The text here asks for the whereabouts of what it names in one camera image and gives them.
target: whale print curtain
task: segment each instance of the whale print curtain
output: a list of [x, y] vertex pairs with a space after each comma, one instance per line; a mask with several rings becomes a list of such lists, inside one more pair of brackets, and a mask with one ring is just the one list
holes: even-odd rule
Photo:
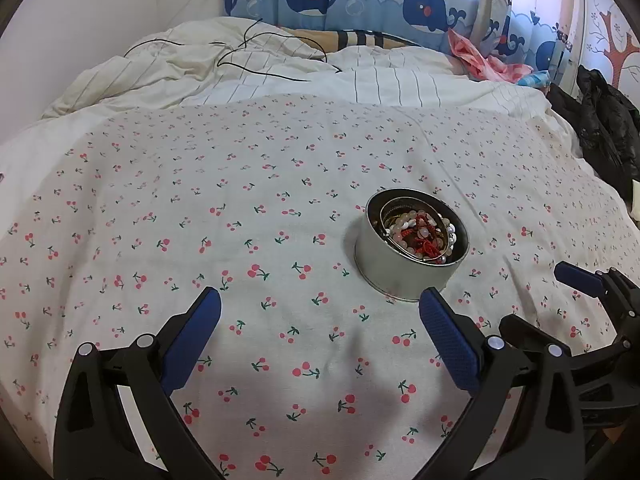
[[549, 70], [568, 62], [579, 0], [225, 0], [230, 16], [290, 28], [374, 30], [450, 52], [445, 32], [471, 38], [484, 56]]

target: pink cloth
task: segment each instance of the pink cloth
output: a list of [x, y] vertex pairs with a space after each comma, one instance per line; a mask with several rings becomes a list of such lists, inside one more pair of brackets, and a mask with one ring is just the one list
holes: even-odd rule
[[451, 52], [469, 69], [471, 75], [480, 80], [506, 81], [517, 83], [524, 76], [533, 72], [533, 68], [525, 64], [505, 64], [495, 56], [482, 57], [473, 43], [449, 29]]

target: metal pin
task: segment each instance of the metal pin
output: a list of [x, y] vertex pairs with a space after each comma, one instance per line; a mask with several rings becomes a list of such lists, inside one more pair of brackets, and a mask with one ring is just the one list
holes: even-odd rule
[[490, 336], [486, 343], [494, 350], [502, 350], [504, 348], [504, 340], [497, 335]]
[[154, 337], [151, 334], [143, 334], [136, 339], [136, 345], [140, 348], [148, 348], [154, 343]]
[[91, 343], [82, 343], [78, 348], [78, 353], [80, 355], [89, 355], [93, 349], [94, 346]]
[[548, 350], [553, 357], [560, 357], [562, 355], [562, 349], [558, 345], [549, 345]]

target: blue rubber pad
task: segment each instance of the blue rubber pad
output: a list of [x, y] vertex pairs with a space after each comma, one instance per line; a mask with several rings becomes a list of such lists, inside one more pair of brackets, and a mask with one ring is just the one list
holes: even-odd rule
[[554, 276], [558, 282], [592, 298], [604, 295], [604, 285], [599, 276], [567, 262], [560, 262], [556, 265]]
[[419, 311], [422, 324], [456, 386], [473, 395], [480, 387], [478, 358], [447, 310], [448, 307], [443, 307], [440, 298], [429, 289], [420, 295]]
[[220, 320], [222, 300], [215, 288], [202, 299], [164, 355], [160, 384], [165, 394], [184, 387]]

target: black puffer jacket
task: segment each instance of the black puffer jacket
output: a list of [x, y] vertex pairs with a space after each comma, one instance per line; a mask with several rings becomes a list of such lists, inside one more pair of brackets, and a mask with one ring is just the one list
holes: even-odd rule
[[547, 98], [580, 139], [584, 159], [625, 202], [633, 202], [633, 180], [640, 182], [640, 113], [598, 70], [580, 66], [582, 103], [555, 84]]

